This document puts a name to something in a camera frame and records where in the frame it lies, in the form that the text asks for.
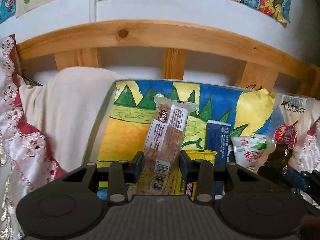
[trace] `snack package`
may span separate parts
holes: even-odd
[[[207,121],[207,135],[205,138],[205,147],[212,151],[217,151],[214,166],[224,167],[227,163],[229,136],[231,124],[215,120]],[[223,191],[223,182],[214,182],[214,195],[221,196]]]
[[[215,151],[210,151],[210,150],[194,150],[194,151],[185,151],[188,156],[191,158],[191,160],[195,159],[203,159],[206,161],[209,161],[214,165],[215,161],[215,156],[217,155],[218,152]],[[177,182],[174,190],[175,195],[190,195],[192,199],[192,195],[194,195],[193,192],[195,192],[196,189],[196,182],[191,181],[192,184],[192,189],[189,189],[192,194],[189,194],[189,191],[186,189],[186,181],[182,178],[181,170],[178,171],[178,176],[177,176]]]
[[[301,171],[301,153],[308,132],[314,98],[277,94],[267,131],[267,150],[259,166],[269,165],[284,175],[288,165]]]
[[[174,193],[188,115],[199,105],[162,97],[155,97],[155,103],[137,194],[169,195]]]
[[[266,134],[231,137],[236,163],[254,171],[259,158],[267,148]]]

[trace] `wooden slat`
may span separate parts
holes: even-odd
[[[114,20],[46,33],[17,45],[20,60],[85,48],[144,46],[201,51],[273,68],[301,79],[306,64],[262,42],[202,25],[156,20]]]
[[[301,80],[297,94],[320,99],[320,68],[310,64],[309,71]]]
[[[162,78],[183,79],[186,54],[185,49],[165,48]]]
[[[265,88],[271,92],[278,74],[279,72],[275,69],[247,62],[243,68],[239,69],[235,85],[237,87],[255,90]]]
[[[100,67],[97,48],[56,52],[54,54],[54,58],[56,60],[58,71],[73,66]]]

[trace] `product logo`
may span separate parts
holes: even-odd
[[[168,119],[168,112],[166,110],[161,110],[159,113],[159,121],[166,122]]]
[[[193,182],[186,182],[186,190],[184,194],[192,196],[192,193],[193,193]]]
[[[279,144],[289,144],[289,148],[293,149],[297,143],[297,131],[294,125],[281,125],[275,132],[275,140]]]
[[[248,147],[248,146],[249,146],[249,140],[246,139],[246,138],[242,139],[242,140],[240,141],[240,146],[241,146],[241,147],[244,147],[244,148]]]

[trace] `plastic wrapper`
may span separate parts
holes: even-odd
[[[231,137],[236,163],[254,171],[255,165],[267,148],[266,134]]]
[[[277,94],[267,131],[267,149],[257,168],[269,165],[284,175],[288,166],[301,171],[302,152],[314,99]]]
[[[174,192],[188,115],[199,105],[161,97],[155,97],[155,103],[137,194],[169,195]]]

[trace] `white snack bag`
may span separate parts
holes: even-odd
[[[259,158],[267,148],[266,134],[232,137],[231,141],[236,163],[253,171]]]

